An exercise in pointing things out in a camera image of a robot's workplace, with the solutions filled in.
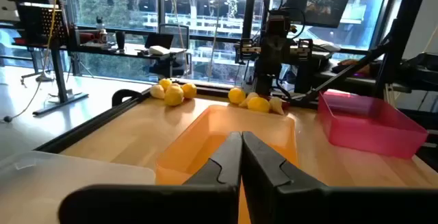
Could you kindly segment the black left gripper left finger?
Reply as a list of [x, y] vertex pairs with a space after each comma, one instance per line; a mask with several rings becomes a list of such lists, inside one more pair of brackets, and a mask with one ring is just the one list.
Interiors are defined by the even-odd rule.
[[61, 202], [60, 224], [237, 224], [242, 135], [232, 132], [182, 185], [95, 184]]

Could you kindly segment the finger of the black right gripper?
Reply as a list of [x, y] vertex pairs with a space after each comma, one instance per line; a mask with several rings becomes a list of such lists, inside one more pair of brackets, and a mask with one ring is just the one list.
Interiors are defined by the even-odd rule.
[[313, 41], [299, 40], [295, 43], [291, 38], [280, 40], [280, 63], [300, 63], [311, 58]]
[[241, 39], [235, 45], [236, 57], [239, 60], [252, 60], [255, 63], [274, 63], [273, 48], [270, 45], [271, 38], [253, 40], [250, 38]]

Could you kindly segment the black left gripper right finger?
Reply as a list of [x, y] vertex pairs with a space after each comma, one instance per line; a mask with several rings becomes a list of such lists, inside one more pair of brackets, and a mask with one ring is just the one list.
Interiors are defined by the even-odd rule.
[[242, 180], [252, 224], [438, 224], [438, 189], [327, 186], [251, 132]]

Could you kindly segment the pointed white garlic bulb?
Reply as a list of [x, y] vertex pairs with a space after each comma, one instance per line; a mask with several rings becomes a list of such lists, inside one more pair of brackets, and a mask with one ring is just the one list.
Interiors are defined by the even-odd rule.
[[283, 111], [283, 100], [278, 97], [271, 97], [269, 100], [270, 109], [280, 115], [284, 115]]

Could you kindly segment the orange plastic bin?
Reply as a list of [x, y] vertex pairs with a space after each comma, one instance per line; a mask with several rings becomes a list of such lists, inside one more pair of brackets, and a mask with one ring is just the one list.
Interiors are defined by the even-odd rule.
[[[209, 106], [157, 159], [157, 185], [182, 185], [204, 165], [232, 132], [251, 132], [294, 166], [294, 120], [229, 106]], [[238, 219], [250, 221], [240, 165]]]

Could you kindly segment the dull tan lemon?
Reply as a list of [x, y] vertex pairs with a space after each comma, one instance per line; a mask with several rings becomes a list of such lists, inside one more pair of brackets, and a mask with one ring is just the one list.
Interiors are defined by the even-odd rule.
[[164, 103], [168, 106], [177, 106], [183, 103], [184, 92], [181, 87], [169, 86], [165, 92]]

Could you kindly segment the dark operator desk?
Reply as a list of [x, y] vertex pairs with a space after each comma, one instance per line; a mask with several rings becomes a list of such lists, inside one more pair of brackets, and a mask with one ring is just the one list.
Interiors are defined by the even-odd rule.
[[[313, 82], [319, 86], [356, 63], [356, 60], [328, 63], [325, 69], [315, 74]], [[375, 60], [352, 75], [331, 82], [328, 86], [344, 92], [371, 95], [382, 65], [382, 60]], [[401, 60], [394, 69], [391, 87], [401, 93], [411, 93], [414, 90], [438, 92], [438, 53], [420, 53], [411, 59]]]

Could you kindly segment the black computer monitor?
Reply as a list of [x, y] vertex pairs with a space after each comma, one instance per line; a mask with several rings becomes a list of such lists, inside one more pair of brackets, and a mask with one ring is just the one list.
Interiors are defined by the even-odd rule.
[[347, 3], [348, 0], [286, 0], [282, 8], [287, 10], [292, 22], [336, 28]]

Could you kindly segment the black laptop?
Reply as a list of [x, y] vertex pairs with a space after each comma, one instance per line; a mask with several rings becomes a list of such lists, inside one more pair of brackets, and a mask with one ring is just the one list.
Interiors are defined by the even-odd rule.
[[149, 49], [152, 46], [161, 46], [170, 49], [174, 36], [172, 34], [149, 34], [144, 47]]

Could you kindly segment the pink-red plastic bin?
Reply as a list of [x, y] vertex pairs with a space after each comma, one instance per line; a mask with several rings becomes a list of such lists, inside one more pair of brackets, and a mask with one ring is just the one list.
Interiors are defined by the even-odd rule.
[[326, 91], [318, 117], [332, 145], [403, 159], [426, 142], [421, 125], [382, 99]]

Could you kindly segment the black window desk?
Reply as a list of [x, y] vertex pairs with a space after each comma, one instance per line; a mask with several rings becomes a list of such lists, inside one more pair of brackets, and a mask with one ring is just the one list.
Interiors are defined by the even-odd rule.
[[125, 48], [123, 50], [118, 49], [117, 45], [95, 42], [82, 44], [76, 47], [61, 47], [61, 49], [68, 50], [69, 52], [95, 53], [100, 55], [144, 58], [148, 60], [167, 60], [168, 58], [173, 58], [178, 54], [185, 53], [185, 49], [170, 48], [166, 51], [167, 54], [151, 54], [151, 51], [146, 49], [143, 45], [131, 43], [125, 44]]

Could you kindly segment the black tumbler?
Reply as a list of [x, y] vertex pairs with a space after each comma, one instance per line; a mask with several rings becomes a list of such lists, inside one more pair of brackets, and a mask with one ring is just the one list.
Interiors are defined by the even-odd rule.
[[116, 43], [119, 51], [125, 50], [125, 32], [124, 31], [116, 31]]

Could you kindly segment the white drink bottle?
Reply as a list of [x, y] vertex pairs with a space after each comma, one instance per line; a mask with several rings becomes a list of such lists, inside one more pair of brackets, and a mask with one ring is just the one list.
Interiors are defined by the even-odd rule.
[[102, 43], [107, 43], [107, 32], [102, 17], [99, 16], [96, 17], [96, 28], [99, 31], [99, 40]]

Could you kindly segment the clear plastic bin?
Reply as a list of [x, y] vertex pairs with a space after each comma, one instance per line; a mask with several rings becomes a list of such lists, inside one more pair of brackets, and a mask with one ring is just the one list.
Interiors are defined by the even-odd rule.
[[28, 151], [0, 160], [0, 224], [59, 224], [69, 193], [92, 184], [154, 184], [153, 170]]

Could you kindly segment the black aluminium table frame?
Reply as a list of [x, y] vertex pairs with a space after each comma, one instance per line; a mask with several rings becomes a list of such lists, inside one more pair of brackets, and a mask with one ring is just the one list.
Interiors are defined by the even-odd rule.
[[[420, 8], [422, 0], [402, 0], [402, 4], [400, 5], [398, 15], [401, 16], [401, 12], [407, 12], [407, 6], [417, 4], [416, 9]], [[384, 46], [378, 46], [377, 48], [370, 50], [368, 54], [372, 56], [377, 56], [377, 53], [389, 53], [389, 48], [384, 51]], [[199, 85], [198, 94], [205, 95], [207, 97], [227, 97], [228, 92], [231, 87], [219, 87], [219, 86], [211, 86], [211, 85]], [[141, 96], [137, 98], [128, 98], [128, 100], [123, 101], [120, 105], [116, 107], [112, 107], [109, 110], [103, 112], [102, 114], [78, 125], [77, 127], [72, 128], [71, 130], [63, 133], [62, 135], [46, 142], [45, 144], [37, 147], [34, 151], [42, 151], [47, 153], [60, 153], [65, 149], [69, 148], [82, 138], [85, 138], [95, 130], [109, 123], [111, 120], [120, 116], [127, 110], [131, 109], [133, 106], [142, 103], [145, 99], [151, 97], [149, 89], [141, 92]], [[291, 101], [287, 101], [291, 106], [299, 107], [299, 108], [308, 108], [312, 110], [317, 109], [318, 101], [302, 101], [300, 99], [292, 99]]]

